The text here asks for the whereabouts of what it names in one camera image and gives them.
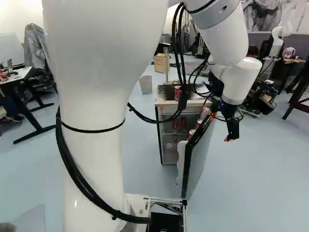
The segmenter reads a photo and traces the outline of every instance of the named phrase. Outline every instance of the white robot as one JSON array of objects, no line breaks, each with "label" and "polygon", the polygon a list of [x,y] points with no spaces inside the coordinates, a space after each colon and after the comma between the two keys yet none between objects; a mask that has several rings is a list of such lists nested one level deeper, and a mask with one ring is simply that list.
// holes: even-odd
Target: white robot
[{"label": "white robot", "polygon": [[[125,194],[122,173],[119,125],[129,95],[157,47],[169,0],[42,0],[42,4],[61,120],[67,125],[62,126],[67,149],[97,196],[123,219],[93,204],[85,195],[97,196],[81,192],[64,169],[64,231],[144,232],[145,222],[134,222],[149,216],[151,201],[180,206],[186,231],[186,201]],[[241,104],[262,64],[245,57],[248,36],[240,1],[188,0],[185,6],[211,52],[209,62],[216,64],[211,71],[224,83],[222,99]],[[103,132],[85,132],[90,130]],[[141,205],[144,211],[135,213],[138,219],[124,220],[123,215],[134,215]]]}]

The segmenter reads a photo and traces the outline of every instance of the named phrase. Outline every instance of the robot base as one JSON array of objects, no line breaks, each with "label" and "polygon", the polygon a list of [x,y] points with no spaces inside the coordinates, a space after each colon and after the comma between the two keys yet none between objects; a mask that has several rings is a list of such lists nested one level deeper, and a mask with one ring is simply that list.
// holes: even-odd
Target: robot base
[{"label": "robot base", "polygon": [[[187,232],[187,200],[138,194],[126,194],[126,197],[131,204],[131,213],[139,217],[151,217],[152,223],[149,225],[127,223],[121,232]],[[171,214],[151,212],[155,204],[169,210]]]}]

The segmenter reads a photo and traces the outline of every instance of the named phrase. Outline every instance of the black table frame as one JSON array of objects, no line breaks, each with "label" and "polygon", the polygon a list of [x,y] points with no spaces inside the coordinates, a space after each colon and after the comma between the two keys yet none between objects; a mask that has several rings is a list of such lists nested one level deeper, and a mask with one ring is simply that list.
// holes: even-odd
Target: black table frame
[{"label": "black table frame", "polygon": [[309,58],[307,58],[303,69],[300,71],[299,75],[297,75],[295,79],[296,81],[291,83],[291,85],[288,87],[289,91],[291,91],[291,89],[297,84],[299,80],[300,82],[295,89],[291,99],[289,100],[290,106],[282,117],[283,120],[287,119],[293,109],[309,113],[309,106],[302,104],[303,102],[309,101],[309,98],[300,100],[300,98],[303,96],[304,92],[309,86]]},{"label": "black table frame", "polygon": [[[22,141],[25,141],[29,138],[32,138],[36,135],[42,134],[44,132],[50,131],[52,129],[54,129],[56,127],[56,125],[51,125],[48,127],[42,127],[39,122],[36,120],[36,118],[33,116],[33,114],[31,112],[36,111],[36,110],[40,110],[46,107],[49,107],[51,105],[54,105],[53,103],[49,103],[49,104],[44,104],[40,97],[37,95],[35,89],[28,84],[27,82],[27,77],[31,74],[31,70],[28,72],[28,74],[25,76],[24,79],[19,79],[16,81],[12,81],[12,82],[8,82],[8,83],[3,83],[2,85],[0,85],[0,88],[2,90],[2,92],[4,93],[4,95],[6,96],[10,96],[16,107],[18,108],[19,112],[21,114],[23,114],[26,119],[32,124],[32,126],[36,129],[34,132],[27,134],[19,139],[16,139],[15,141],[13,141],[13,144],[17,144],[20,143]],[[31,94],[33,95],[33,97],[35,98],[35,100],[37,101],[37,103],[39,104],[39,107],[35,107],[31,110],[29,110],[24,103],[22,102],[22,100],[19,98],[18,94],[16,93],[16,91],[14,90],[14,87],[16,87],[16,83],[19,83],[21,81],[24,81],[25,84],[27,85],[28,89],[30,90]]]}]

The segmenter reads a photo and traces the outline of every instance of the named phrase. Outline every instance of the soda can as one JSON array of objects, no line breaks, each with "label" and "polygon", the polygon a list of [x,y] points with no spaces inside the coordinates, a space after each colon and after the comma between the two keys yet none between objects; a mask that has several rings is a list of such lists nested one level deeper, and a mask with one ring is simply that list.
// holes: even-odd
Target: soda can
[{"label": "soda can", "polygon": [[174,99],[175,101],[178,101],[180,98],[180,94],[182,92],[181,86],[175,86],[174,90],[175,90]]},{"label": "soda can", "polygon": [[186,117],[181,117],[180,118],[181,126],[183,129],[187,128],[187,118]]},{"label": "soda can", "polygon": [[179,126],[178,120],[175,119],[175,120],[173,121],[173,128],[176,130],[176,129],[178,129],[178,126]]},{"label": "soda can", "polygon": [[200,127],[200,125],[202,125],[203,120],[202,119],[198,119],[197,120],[197,128]]},{"label": "soda can", "polygon": [[192,130],[189,131],[189,139],[191,139],[191,137],[194,135],[195,131],[196,131],[195,129],[192,129]]}]

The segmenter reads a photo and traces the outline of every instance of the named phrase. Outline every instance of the cardboard box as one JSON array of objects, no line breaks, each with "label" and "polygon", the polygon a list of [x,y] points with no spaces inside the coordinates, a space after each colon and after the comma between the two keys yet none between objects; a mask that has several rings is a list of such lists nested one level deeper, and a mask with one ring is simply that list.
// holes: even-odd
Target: cardboard box
[{"label": "cardboard box", "polygon": [[169,56],[167,57],[165,54],[158,53],[154,56],[154,70],[156,72],[166,73],[169,72]]}]

